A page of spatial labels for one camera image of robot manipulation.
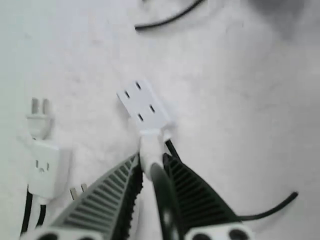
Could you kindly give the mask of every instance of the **cord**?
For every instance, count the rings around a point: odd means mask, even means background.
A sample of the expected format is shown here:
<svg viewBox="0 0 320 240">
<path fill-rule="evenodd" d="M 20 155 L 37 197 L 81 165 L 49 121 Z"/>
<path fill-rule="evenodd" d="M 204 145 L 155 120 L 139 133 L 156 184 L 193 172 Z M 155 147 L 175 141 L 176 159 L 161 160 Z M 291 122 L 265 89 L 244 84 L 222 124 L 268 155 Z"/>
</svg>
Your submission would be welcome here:
<svg viewBox="0 0 320 240">
<path fill-rule="evenodd" d="M 171 153 L 171 155 L 173 157 L 175 157 L 176 159 L 178 159 L 181 162 L 181 159 L 175 149 L 174 144 L 172 143 L 172 141 L 169 139 L 165 142 L 166 147 L 168 148 L 169 152 Z"/>
<path fill-rule="evenodd" d="M 29 192 L 29 190 L 27 188 L 25 207 L 24 207 L 24 216 L 23 216 L 20 236 L 28 230 L 30 214 L 31 214 L 32 199 L 33 199 L 33 195 Z"/>
<path fill-rule="evenodd" d="M 42 224 L 44 223 L 45 217 L 46 217 L 46 205 L 41 205 L 40 206 L 40 215 L 39 215 L 39 219 L 38 222 L 36 224 L 36 226 L 42 226 Z"/>
<path fill-rule="evenodd" d="M 293 200 L 296 199 L 298 194 L 299 194 L 298 192 L 294 191 L 284 201 L 282 201 L 280 204 L 278 204 L 277 206 L 275 206 L 274 208 L 266 212 L 255 214 L 255 215 L 245 215 L 245 216 L 238 216 L 238 217 L 241 221 L 252 221 L 252 220 L 263 219 L 285 208 L 289 203 L 291 203 Z"/>
<path fill-rule="evenodd" d="M 160 21 L 156 21 L 153 23 L 147 23 L 147 24 L 137 24 L 134 26 L 136 31 L 145 31 L 145 30 L 149 30 L 149 29 L 153 29 L 156 27 L 160 27 L 169 23 L 174 22 L 175 20 L 183 17 L 184 15 L 186 15 L 187 13 L 191 12 L 193 9 L 195 9 L 200 3 L 202 3 L 204 0 L 196 0 L 193 4 L 191 4 L 189 7 L 187 7 L 184 11 L 177 13 L 174 16 L 171 16 L 165 20 L 160 20 Z"/>
</svg>

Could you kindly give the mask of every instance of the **white surface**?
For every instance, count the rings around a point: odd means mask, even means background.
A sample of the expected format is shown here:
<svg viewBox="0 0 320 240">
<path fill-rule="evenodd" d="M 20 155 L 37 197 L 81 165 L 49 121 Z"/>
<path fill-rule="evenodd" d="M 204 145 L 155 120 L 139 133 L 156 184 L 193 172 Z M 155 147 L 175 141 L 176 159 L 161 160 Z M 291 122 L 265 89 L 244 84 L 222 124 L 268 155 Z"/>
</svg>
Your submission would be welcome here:
<svg viewBox="0 0 320 240">
<path fill-rule="evenodd" d="M 320 1 L 263 2 L 209 0 L 175 25 L 138 34 L 134 23 L 190 2 L 2 1 L 1 239 L 21 229 L 32 158 L 16 135 L 26 135 L 31 98 L 54 103 L 52 138 L 73 145 L 69 187 L 90 185 L 138 149 L 116 91 L 142 78 L 177 117 L 182 160 L 236 213 L 299 191 L 286 210 L 248 223 L 258 240 L 318 239 Z M 151 191 L 145 181 L 137 239 L 161 236 Z M 65 191 L 45 224 L 70 202 Z M 34 207 L 30 229 L 38 216 Z"/>
</svg>

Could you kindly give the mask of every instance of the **plug prong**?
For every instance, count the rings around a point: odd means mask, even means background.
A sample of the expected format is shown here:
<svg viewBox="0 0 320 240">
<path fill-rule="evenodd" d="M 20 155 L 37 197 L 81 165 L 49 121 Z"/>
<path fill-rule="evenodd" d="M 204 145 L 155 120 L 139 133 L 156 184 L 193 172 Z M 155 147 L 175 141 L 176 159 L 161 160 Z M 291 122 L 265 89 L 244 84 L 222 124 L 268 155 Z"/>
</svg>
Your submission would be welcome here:
<svg viewBox="0 0 320 240">
<path fill-rule="evenodd" d="M 37 114 L 39 111 L 39 100 L 35 97 L 32 98 L 31 102 L 31 113 Z"/>
<path fill-rule="evenodd" d="M 82 192 L 87 191 L 87 189 L 88 189 L 87 184 L 85 184 L 85 183 L 81 184 L 81 189 L 82 189 Z"/>
<path fill-rule="evenodd" d="M 77 190 L 74 187 L 70 188 L 70 193 L 72 200 L 76 200 L 78 198 Z"/>
<path fill-rule="evenodd" d="M 43 99 L 42 101 L 42 113 L 44 115 L 48 115 L 49 114 L 49 100 L 48 99 Z"/>
</svg>

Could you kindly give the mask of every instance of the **outlet slot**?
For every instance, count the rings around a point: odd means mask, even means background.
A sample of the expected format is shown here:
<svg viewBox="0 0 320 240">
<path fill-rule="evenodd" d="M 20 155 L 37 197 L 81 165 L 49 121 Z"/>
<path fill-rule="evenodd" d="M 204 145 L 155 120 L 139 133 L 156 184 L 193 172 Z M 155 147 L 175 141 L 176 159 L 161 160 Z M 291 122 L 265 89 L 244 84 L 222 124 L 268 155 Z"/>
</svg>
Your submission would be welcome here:
<svg viewBox="0 0 320 240">
<path fill-rule="evenodd" d="M 151 104 L 149 105 L 149 107 L 150 107 L 150 109 L 151 109 L 151 111 L 152 111 L 153 113 L 156 112 L 155 109 L 154 109 L 154 107 L 153 107 Z"/>
<path fill-rule="evenodd" d="M 126 97 L 129 99 L 130 98 L 129 93 L 127 91 L 124 91 L 124 93 L 125 93 Z"/>
<path fill-rule="evenodd" d="M 142 118 L 142 116 L 141 116 L 141 114 L 140 114 L 140 113 L 138 113 L 138 117 L 140 118 L 141 122 L 143 122 L 143 121 L 144 121 L 144 119 Z"/>
<path fill-rule="evenodd" d="M 135 85 L 139 90 L 141 90 L 141 86 L 139 85 L 139 83 L 137 81 L 135 82 Z"/>
</svg>

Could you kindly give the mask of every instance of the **power strip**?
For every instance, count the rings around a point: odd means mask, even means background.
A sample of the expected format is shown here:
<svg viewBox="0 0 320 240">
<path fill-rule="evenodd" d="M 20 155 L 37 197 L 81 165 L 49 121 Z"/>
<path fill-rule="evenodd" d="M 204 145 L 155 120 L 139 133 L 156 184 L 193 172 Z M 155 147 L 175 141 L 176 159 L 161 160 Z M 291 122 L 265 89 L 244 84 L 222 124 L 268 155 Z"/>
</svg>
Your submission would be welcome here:
<svg viewBox="0 0 320 240">
<path fill-rule="evenodd" d="M 173 120 L 146 80 L 132 82 L 117 93 L 139 132 L 162 130 L 164 141 L 171 138 L 168 128 Z"/>
</svg>

